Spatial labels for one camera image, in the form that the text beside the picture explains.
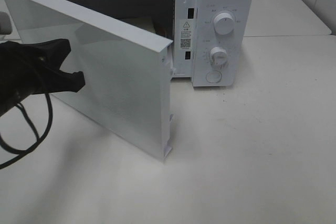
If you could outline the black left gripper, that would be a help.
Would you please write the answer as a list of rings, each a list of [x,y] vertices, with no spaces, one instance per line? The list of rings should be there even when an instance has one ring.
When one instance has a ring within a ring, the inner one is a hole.
[[[60,71],[71,52],[68,39],[34,44],[1,43],[1,98],[26,98],[31,94],[78,92],[85,86],[82,71]],[[59,71],[47,74],[47,85],[39,67],[44,63]]]

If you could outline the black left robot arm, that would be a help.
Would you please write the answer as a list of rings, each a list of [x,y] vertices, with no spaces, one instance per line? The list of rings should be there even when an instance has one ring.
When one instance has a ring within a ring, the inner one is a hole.
[[[70,52],[68,39],[1,43],[1,115],[32,94],[78,92],[85,85],[83,72],[60,70]]]

